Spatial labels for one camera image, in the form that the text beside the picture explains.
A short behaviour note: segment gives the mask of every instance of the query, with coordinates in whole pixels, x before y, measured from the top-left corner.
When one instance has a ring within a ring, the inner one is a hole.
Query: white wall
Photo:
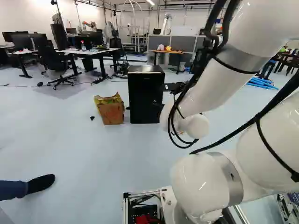
[[[79,25],[76,6],[72,0],[57,0],[64,27],[76,28]],[[29,31],[45,33],[47,38],[53,40],[50,24],[52,15],[57,12],[57,7],[50,4],[50,0],[0,0],[0,32]],[[78,3],[80,20],[95,21],[99,29],[104,28],[104,10],[102,8]],[[0,43],[4,43],[0,34]]]

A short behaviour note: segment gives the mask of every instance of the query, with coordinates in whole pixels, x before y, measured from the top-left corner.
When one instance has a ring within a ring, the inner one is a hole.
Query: table leg
[[[78,75],[82,74],[82,72],[78,72],[78,70],[77,70],[76,63],[75,63],[75,59],[74,59],[74,55],[73,55],[73,54],[71,54],[70,60],[71,60],[71,68],[72,68],[73,71],[74,71],[74,75],[78,76]]]
[[[113,70],[114,70],[114,73],[117,74],[116,55],[113,51],[111,54],[112,54],[112,59],[113,59]]]
[[[157,52],[155,52],[154,65],[157,65]]]
[[[28,73],[26,71],[25,65],[24,65],[23,60],[22,60],[22,56],[17,55],[17,59],[18,59],[18,62],[20,64],[20,67],[23,71],[23,75],[19,75],[19,76],[23,77],[23,78],[32,78],[32,76],[28,75]]]
[[[177,69],[177,73],[179,73],[179,65],[181,64],[181,58],[182,58],[182,55],[178,55],[178,69]]]
[[[289,65],[288,68],[286,69],[286,75],[285,76],[287,76],[290,73],[291,70],[292,70],[292,66]]]
[[[99,78],[95,81],[93,81],[93,83],[98,84],[102,81],[104,81],[106,78],[108,78],[108,75],[105,72],[105,67],[104,67],[104,61],[103,61],[103,56],[99,56],[99,61],[100,61],[100,67],[101,67],[101,76],[99,76]]]
[[[277,72],[277,70],[279,69],[280,65],[281,65],[281,62],[278,62],[277,66],[276,66],[276,68],[275,68],[275,70],[274,70],[274,73]]]
[[[281,72],[282,69],[284,68],[284,66],[285,66],[285,63],[282,63],[279,70],[278,70],[278,72]]]
[[[103,56],[100,56],[99,60],[100,60],[100,67],[101,67],[102,78],[106,79],[107,78],[107,74],[105,72]]]

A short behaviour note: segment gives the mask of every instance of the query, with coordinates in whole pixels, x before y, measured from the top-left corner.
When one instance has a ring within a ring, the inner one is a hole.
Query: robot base
[[[153,204],[152,198],[156,197],[157,205],[157,218],[161,224],[192,224],[180,206],[177,204],[177,200],[173,194],[171,186],[159,188],[157,190],[141,191],[141,192],[129,192],[123,194],[123,224],[135,224],[132,222],[132,208],[136,208],[145,201],[150,201]],[[239,205],[233,206],[237,215],[239,216],[243,224],[249,224],[248,219],[244,215]],[[215,223],[228,223],[235,224],[235,220],[231,215],[228,208],[222,212],[223,216],[219,217]]]

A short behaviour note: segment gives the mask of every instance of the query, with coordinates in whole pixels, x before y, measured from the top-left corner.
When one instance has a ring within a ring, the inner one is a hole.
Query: white robotic arm
[[[208,134],[200,112],[217,108],[238,91],[288,40],[299,37],[297,0],[244,0],[231,22],[230,38],[210,60],[197,84],[178,105],[176,130],[194,138]],[[173,102],[164,106],[160,123],[167,128]],[[202,152],[182,158],[171,171],[179,206],[194,223],[211,223],[221,210],[280,192],[299,191],[290,170],[299,172],[299,93],[250,126],[237,149]]]

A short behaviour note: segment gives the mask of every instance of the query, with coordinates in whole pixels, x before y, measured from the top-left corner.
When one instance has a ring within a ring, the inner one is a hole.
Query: gray cubicle partition
[[[148,49],[157,50],[160,44],[168,46],[170,43],[170,36],[166,35],[150,35],[148,41]]]
[[[205,36],[172,36],[172,35],[149,35],[148,41],[148,63],[153,63],[153,50],[156,50],[159,44],[164,46],[170,45],[174,50],[183,50],[185,53],[182,55],[181,62],[185,62],[185,67],[190,67],[193,58],[195,57],[196,50],[202,47]],[[177,55],[165,56],[168,62],[167,67],[177,66]]]

